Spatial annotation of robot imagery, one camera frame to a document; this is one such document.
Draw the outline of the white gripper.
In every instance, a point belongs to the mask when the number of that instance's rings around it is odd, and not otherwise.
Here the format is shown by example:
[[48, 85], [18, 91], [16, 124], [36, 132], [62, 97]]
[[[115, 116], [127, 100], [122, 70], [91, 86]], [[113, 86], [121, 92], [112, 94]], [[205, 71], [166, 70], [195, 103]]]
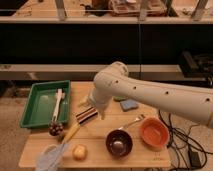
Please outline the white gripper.
[[87, 102], [98, 111], [101, 120], [105, 119], [105, 110], [108, 107], [110, 100], [110, 95], [102, 93], [97, 88], [93, 88], [87, 97]]

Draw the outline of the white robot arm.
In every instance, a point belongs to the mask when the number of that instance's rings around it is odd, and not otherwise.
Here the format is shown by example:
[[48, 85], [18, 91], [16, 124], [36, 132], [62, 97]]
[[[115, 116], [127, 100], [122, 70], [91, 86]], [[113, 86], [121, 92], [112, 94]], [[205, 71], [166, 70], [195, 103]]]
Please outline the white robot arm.
[[114, 62], [99, 71], [87, 101], [105, 117], [104, 111], [113, 96], [136, 100], [176, 114], [213, 129], [213, 89], [130, 78], [122, 62]]

